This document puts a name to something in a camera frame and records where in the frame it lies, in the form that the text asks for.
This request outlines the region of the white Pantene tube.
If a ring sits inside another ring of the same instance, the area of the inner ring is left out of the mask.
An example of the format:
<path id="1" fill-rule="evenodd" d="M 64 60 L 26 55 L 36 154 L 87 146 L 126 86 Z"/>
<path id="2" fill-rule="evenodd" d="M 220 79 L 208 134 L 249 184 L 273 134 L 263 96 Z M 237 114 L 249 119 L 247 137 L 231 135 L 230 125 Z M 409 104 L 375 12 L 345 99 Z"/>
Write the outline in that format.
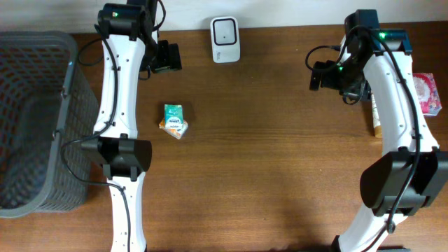
<path id="1" fill-rule="evenodd" d="M 374 128 L 374 136 L 377 138 L 382 138 L 382 126 L 379 119 L 377 104 L 373 94 L 371 95 L 371 101 L 372 101 L 372 124 Z"/>

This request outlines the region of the teal Kleenex tissue pack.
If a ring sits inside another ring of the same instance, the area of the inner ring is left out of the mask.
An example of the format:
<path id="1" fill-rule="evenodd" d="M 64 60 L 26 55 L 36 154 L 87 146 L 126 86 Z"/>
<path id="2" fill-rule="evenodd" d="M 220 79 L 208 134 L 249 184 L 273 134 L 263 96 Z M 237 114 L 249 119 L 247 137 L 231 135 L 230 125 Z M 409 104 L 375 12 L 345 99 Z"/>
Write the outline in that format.
<path id="1" fill-rule="evenodd" d="M 182 105 L 165 104 L 164 105 L 164 124 L 166 129 L 180 129 L 183 126 L 183 107 Z"/>

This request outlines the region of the orange tissue pack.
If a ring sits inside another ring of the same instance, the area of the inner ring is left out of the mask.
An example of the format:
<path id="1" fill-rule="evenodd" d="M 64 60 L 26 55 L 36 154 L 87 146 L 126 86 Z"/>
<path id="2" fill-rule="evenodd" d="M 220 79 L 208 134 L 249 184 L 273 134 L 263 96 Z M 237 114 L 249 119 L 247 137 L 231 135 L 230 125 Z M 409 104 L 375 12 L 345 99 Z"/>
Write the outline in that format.
<path id="1" fill-rule="evenodd" d="M 186 133 L 188 129 L 188 122 L 186 120 L 183 121 L 183 126 L 179 129 L 167 129 L 165 127 L 165 120 L 162 119 L 162 121 L 159 123 L 159 128 L 161 130 L 164 130 L 166 133 L 171 135 L 172 137 L 176 139 L 181 139 L 182 136 Z"/>

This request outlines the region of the red purple tissue pack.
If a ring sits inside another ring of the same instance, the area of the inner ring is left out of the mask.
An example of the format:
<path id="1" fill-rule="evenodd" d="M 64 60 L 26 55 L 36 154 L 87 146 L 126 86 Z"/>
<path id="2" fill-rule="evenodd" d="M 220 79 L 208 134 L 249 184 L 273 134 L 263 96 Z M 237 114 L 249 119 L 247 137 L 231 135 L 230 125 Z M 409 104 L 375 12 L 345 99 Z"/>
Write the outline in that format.
<path id="1" fill-rule="evenodd" d="M 442 105 L 433 74 L 413 73 L 413 81 L 423 114 L 436 116 Z"/>

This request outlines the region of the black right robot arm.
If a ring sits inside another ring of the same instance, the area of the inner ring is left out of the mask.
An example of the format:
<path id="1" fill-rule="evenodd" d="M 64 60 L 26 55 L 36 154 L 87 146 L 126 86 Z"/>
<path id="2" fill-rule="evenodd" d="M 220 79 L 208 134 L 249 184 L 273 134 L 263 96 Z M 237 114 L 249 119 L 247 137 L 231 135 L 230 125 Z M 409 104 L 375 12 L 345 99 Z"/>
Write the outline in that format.
<path id="1" fill-rule="evenodd" d="M 362 205 L 332 251 L 377 251 L 398 224 L 429 207 L 447 182 L 447 153 L 431 134 L 412 73 L 404 29 L 383 29 L 374 9 L 344 21 L 336 60 L 310 66 L 310 89 L 330 88 L 344 103 L 375 100 L 382 156 L 360 178 Z"/>

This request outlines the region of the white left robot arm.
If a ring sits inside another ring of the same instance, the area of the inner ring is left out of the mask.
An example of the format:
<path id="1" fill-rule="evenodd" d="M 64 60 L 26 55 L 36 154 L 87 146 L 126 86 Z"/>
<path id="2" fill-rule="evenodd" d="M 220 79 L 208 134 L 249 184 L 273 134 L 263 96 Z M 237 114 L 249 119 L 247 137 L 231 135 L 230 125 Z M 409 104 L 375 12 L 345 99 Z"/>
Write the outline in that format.
<path id="1" fill-rule="evenodd" d="M 112 251 L 146 251 L 142 221 L 144 178 L 152 160 L 152 143 L 138 138 L 136 105 L 140 73 L 182 68 L 179 47 L 159 40 L 161 1 L 107 3 L 94 26 L 103 47 L 101 104 L 92 136 L 80 146 L 101 166 L 110 190 Z"/>

